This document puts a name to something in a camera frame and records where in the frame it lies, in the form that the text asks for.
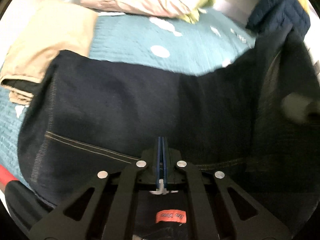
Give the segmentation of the folded khaki trousers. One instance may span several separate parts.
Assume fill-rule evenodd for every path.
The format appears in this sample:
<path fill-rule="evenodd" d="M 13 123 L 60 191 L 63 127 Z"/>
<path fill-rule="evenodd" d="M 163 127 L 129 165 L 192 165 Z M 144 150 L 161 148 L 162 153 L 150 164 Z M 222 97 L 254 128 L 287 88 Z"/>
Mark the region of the folded khaki trousers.
<path fill-rule="evenodd" d="M 60 51 L 88 56 L 97 18 L 79 5 L 44 3 L 10 46 L 1 68 L 1 87 L 9 90 L 9 100 L 28 105 Z"/>

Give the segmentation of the red object beside bed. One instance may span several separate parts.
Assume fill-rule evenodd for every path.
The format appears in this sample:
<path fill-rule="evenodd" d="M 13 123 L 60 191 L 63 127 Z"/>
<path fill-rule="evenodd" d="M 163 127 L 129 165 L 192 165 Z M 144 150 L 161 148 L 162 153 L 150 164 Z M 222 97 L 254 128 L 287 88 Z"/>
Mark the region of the red object beside bed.
<path fill-rule="evenodd" d="M 17 178 L 14 175 L 12 175 L 4 166 L 0 165 L 1 185 L 6 187 L 6 185 L 11 181 L 17 181 Z"/>

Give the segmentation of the teal patterned bed cover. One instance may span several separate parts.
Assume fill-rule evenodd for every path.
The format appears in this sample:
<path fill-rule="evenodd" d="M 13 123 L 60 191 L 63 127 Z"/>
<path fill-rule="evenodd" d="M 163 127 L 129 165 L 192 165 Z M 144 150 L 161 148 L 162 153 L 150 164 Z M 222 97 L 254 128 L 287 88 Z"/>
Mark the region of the teal patterned bed cover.
<path fill-rule="evenodd" d="M 101 170 L 119 172 L 158 137 L 178 145 L 191 117 L 179 80 L 197 80 L 253 48 L 255 37 L 214 9 L 199 22 L 99 16 L 88 56 L 62 50 L 23 113 L 23 180 L 58 198 Z"/>

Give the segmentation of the navy and yellow puffer jacket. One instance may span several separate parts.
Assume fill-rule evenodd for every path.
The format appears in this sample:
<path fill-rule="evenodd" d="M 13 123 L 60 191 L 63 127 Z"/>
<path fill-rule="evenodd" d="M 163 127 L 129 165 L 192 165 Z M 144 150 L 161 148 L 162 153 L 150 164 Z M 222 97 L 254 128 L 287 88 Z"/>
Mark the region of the navy and yellow puffer jacket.
<path fill-rule="evenodd" d="M 304 38 L 310 29 L 308 0 L 260 0 L 251 12 L 246 29 L 263 34 L 293 25 Z"/>

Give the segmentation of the dark navy garment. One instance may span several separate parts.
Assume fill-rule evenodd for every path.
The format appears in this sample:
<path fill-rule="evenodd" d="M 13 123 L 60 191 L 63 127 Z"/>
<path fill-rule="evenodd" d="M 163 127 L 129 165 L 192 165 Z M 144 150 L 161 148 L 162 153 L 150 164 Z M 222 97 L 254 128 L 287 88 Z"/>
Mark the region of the dark navy garment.
<path fill-rule="evenodd" d="M 29 239 L 319 239 L 319 82 L 291 25 L 200 76 L 64 50 L 18 159 Z"/>

